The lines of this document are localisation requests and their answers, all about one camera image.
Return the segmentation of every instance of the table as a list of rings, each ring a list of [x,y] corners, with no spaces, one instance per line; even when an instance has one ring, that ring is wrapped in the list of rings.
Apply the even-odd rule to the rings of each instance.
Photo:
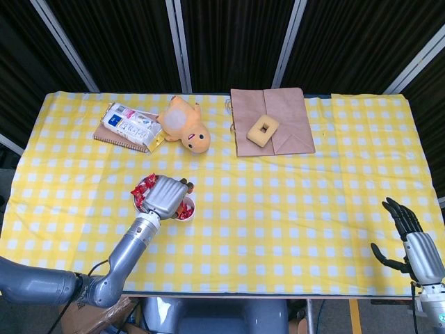
[[[92,139],[109,102],[158,113],[171,97],[49,94],[17,167],[0,254],[88,272],[134,220],[130,190],[158,173],[195,183],[195,219],[163,222],[126,293],[409,296],[408,276],[369,247],[403,256],[386,196],[416,212],[445,258],[442,215],[402,95],[306,99],[315,154],[236,158],[222,95],[182,95],[201,104],[206,154],[177,142],[147,155]]]

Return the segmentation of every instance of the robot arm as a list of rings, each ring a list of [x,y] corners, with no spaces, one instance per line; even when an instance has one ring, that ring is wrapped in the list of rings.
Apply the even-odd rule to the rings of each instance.
[[[404,262],[388,260],[376,244],[371,249],[383,265],[409,273],[416,286],[422,288],[416,303],[418,311],[426,313],[436,333],[445,334],[445,268],[434,241],[424,233],[413,211],[387,198],[383,207],[389,211],[403,241]]]
[[[0,257],[1,293],[13,303],[64,304],[77,299],[80,303],[109,308],[119,300],[125,280],[157,233],[159,221],[175,217],[182,199],[192,188],[193,184],[186,179],[158,178],[143,203],[147,213],[138,215],[114,248],[105,276],[28,267]]]

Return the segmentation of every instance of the curtain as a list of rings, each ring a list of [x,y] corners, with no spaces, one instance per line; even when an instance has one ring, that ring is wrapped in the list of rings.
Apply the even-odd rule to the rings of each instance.
[[[0,133],[23,148],[47,93],[84,91],[30,1],[0,1]]]
[[[101,91],[181,91],[164,1],[47,3]]]
[[[272,85],[293,0],[182,0],[193,92]]]
[[[445,49],[403,90],[410,101],[437,197],[445,196]]]
[[[445,24],[445,1],[308,1],[283,87],[382,93]]]

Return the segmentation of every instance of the snack package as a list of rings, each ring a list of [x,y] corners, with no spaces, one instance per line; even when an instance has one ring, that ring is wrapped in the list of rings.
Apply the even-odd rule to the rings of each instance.
[[[105,128],[128,139],[132,143],[144,145],[153,152],[165,138],[162,126],[154,119],[120,103],[112,103],[107,108],[102,124]]]

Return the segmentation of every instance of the plush toy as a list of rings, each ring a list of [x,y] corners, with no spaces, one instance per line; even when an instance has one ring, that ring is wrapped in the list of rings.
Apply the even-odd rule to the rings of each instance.
[[[210,133],[201,122],[201,108],[198,103],[193,108],[179,96],[174,96],[167,110],[157,118],[167,141],[181,139],[186,148],[194,153],[203,153],[209,149]]]

